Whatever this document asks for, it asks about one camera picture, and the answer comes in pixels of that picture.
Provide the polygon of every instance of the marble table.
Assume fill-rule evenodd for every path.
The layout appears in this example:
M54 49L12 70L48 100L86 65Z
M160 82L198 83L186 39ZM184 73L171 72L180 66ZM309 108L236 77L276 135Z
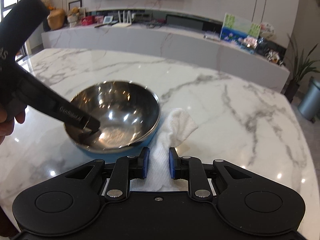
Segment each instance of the marble table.
M148 86L162 108L186 109L199 128L177 148L203 163L225 159L296 190L306 203L299 231L319 240L319 190L297 119L277 92L215 70L175 60L104 50L46 49L27 65L67 99L104 80ZM90 161L63 124L27 108L26 122L0 146L0 205L16 225L12 202L24 189ZM117 155L108 155L114 162Z

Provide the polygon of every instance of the plant pot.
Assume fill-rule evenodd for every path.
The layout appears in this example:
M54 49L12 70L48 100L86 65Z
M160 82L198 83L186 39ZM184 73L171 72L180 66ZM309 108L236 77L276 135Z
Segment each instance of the plant pot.
M52 10L47 17L48 25L51 30L58 30L63 27L66 13L63 9Z
M289 103L292 102L294 95L298 91L300 85L293 79L290 81L287 89L285 90L284 96L288 99Z

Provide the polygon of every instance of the red box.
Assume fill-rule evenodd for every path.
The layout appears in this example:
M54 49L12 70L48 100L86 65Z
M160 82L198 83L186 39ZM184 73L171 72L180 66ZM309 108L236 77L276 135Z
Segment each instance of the red box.
M93 16L87 16L87 17L83 17L81 19L82 26L87 26L87 25L91 25L91 24L93 24Z

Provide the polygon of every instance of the white marble surface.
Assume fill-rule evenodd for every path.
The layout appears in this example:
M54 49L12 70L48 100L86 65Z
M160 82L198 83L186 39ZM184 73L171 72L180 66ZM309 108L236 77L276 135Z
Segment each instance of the white marble surface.
M68 10L75 0L54 0L55 6ZM285 48L296 19L299 0L83 0L88 11L108 9L155 9L186 13L223 22L226 12L260 23L274 25L274 41Z
M230 43L204 39L204 32L168 26L79 26L42 33L42 40L44 48L107 49L180 60L224 71L278 92L290 74L285 67Z
M315 170L283 95L215 70L139 54L46 49L29 64L32 73L67 99L97 82L132 80L153 90L163 109L186 109L199 128L177 148L180 156L203 163L225 159L296 190L306 203L299 231L319 240ZM109 161L117 157L105 156ZM2 208L14 222L11 207L18 193L91 159L72 144L61 122L29 107L26 122L0 146Z

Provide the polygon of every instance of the stainless steel bowl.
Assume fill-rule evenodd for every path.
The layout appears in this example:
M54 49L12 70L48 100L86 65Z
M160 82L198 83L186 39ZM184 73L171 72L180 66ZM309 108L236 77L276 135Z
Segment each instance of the stainless steel bowl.
M99 83L71 102L101 123L100 132L85 144L80 139L83 131L65 124L74 143L93 153L116 153L139 145L153 134L160 119L157 95L132 82Z

